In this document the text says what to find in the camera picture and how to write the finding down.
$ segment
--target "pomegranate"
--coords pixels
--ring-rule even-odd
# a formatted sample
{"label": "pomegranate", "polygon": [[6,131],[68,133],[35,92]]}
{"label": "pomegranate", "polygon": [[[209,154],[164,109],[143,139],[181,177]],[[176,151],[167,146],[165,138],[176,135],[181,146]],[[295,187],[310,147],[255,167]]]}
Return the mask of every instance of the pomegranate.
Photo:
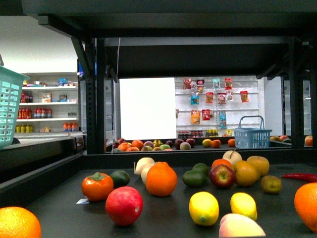
{"label": "pomegranate", "polygon": [[138,190],[124,186],[112,191],[106,200],[106,212],[118,226],[128,226],[141,215],[143,199]]}

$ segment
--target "yellow lemon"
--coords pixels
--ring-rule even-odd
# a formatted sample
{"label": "yellow lemon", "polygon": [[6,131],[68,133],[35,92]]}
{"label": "yellow lemon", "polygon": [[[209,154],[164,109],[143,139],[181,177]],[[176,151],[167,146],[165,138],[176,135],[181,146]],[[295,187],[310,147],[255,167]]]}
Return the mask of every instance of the yellow lemon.
{"label": "yellow lemon", "polygon": [[203,140],[203,146],[205,147],[211,147],[212,141],[210,139]]}
{"label": "yellow lemon", "polygon": [[208,192],[197,192],[189,200],[189,214],[201,226],[211,226],[219,217],[217,199]]}
{"label": "yellow lemon", "polygon": [[230,199],[232,213],[244,215],[256,221],[258,218],[256,202],[249,194],[237,192]]}

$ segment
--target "red apple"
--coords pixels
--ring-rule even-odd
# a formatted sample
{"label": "red apple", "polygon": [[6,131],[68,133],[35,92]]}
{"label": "red apple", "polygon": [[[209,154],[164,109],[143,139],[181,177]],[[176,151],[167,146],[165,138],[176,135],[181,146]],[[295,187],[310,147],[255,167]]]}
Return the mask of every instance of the red apple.
{"label": "red apple", "polygon": [[175,148],[177,149],[177,150],[180,150],[180,144],[181,143],[183,143],[184,142],[184,140],[183,139],[176,139],[175,140]]}
{"label": "red apple", "polygon": [[123,142],[126,142],[126,140],[125,139],[123,139],[123,138],[117,138],[117,141],[119,142],[119,144],[121,144],[121,143],[123,143]]}
{"label": "red apple", "polygon": [[166,141],[165,144],[166,144],[166,145],[169,145],[170,147],[173,146],[173,142],[172,142],[171,140]]}
{"label": "red apple", "polygon": [[116,141],[113,143],[113,148],[116,149],[116,148],[118,148],[119,145],[120,145],[119,141],[116,140]]}
{"label": "red apple", "polygon": [[146,141],[146,142],[144,142],[143,146],[151,146],[152,149],[154,148],[154,144],[153,144],[153,142],[151,142],[151,141]]}
{"label": "red apple", "polygon": [[123,186],[113,190],[106,200],[106,212],[118,226],[128,226],[141,215],[143,199],[138,190]]}
{"label": "red apple", "polygon": [[194,148],[194,146],[195,146],[195,139],[193,139],[193,138],[188,138],[188,139],[186,140],[186,142],[189,143],[192,148]]}
{"label": "red apple", "polygon": [[235,181],[235,172],[229,166],[219,164],[210,170],[211,183],[218,188],[230,188]]}

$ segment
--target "blue basket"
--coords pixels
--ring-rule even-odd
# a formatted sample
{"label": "blue basket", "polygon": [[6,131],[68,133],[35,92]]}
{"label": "blue basket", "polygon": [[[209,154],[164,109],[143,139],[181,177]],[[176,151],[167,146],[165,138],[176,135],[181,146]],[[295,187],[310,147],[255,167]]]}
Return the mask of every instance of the blue basket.
{"label": "blue basket", "polygon": [[[260,128],[242,128],[243,118],[261,118]],[[240,119],[238,129],[233,129],[237,148],[256,149],[269,147],[269,137],[272,130],[264,129],[264,119],[261,116],[244,116]]]}
{"label": "blue basket", "polygon": [[0,66],[0,149],[13,142],[23,81],[29,79]]}

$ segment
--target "display table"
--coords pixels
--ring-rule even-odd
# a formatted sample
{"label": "display table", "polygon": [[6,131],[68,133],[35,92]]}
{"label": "display table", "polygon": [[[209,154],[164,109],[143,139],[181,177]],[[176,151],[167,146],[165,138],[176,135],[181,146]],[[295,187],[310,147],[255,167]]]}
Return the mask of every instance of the display table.
{"label": "display table", "polygon": [[[124,169],[130,174],[129,186],[136,188],[144,200],[144,208],[139,219],[127,227],[116,226],[105,212],[105,202],[76,204],[85,198],[81,192],[81,182],[95,172],[110,174],[114,170],[80,170],[47,194],[38,197],[28,205],[40,220],[43,238],[105,238],[105,237],[217,237],[219,222],[223,215],[230,213],[230,197],[236,192],[246,192],[256,201],[257,222],[267,237],[301,237],[316,235],[300,220],[294,208],[296,190],[305,184],[303,181],[282,179],[280,194],[264,194],[261,182],[249,188],[234,185],[228,190],[216,189],[211,182],[202,188],[188,188],[182,182],[182,175],[188,167],[174,168],[178,184],[172,195],[155,197],[150,195],[139,176],[132,169]],[[317,173],[317,164],[280,164],[270,166],[270,175],[280,177],[286,173]],[[213,194],[219,202],[219,219],[211,227],[201,227],[192,221],[189,211],[190,197],[199,191]]]}

